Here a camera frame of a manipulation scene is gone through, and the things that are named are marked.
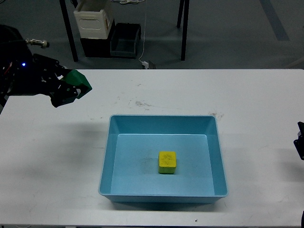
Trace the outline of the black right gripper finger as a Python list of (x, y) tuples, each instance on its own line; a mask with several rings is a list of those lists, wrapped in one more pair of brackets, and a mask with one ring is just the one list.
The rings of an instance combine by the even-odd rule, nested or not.
[(299, 133), (298, 138), (294, 140), (294, 145), (301, 160), (304, 160), (304, 123), (298, 122), (297, 124), (299, 127)]

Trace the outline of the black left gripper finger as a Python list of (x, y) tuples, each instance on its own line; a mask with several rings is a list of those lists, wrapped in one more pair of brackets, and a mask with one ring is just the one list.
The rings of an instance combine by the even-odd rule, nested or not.
[(59, 62), (56, 62), (56, 77), (57, 79), (61, 80), (62, 78), (66, 77), (72, 69), (69, 69), (65, 66), (60, 65)]
[(48, 87), (51, 103), (54, 107), (70, 104), (80, 94), (81, 90), (66, 82), (52, 83)]

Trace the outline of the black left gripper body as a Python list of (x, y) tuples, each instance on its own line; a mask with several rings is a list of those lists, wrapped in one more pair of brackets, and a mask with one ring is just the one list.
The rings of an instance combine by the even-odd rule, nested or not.
[(62, 66), (58, 60), (34, 54), (13, 67), (9, 95), (50, 95), (59, 87)]

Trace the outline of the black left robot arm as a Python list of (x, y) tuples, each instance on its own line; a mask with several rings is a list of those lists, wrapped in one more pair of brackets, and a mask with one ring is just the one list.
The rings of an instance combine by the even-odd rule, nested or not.
[(74, 102), (80, 87), (60, 79), (71, 73), (59, 61), (32, 54), (29, 44), (49, 47), (46, 41), (24, 39), (16, 28), (0, 27), (0, 107), (10, 96), (47, 95), (54, 107)]

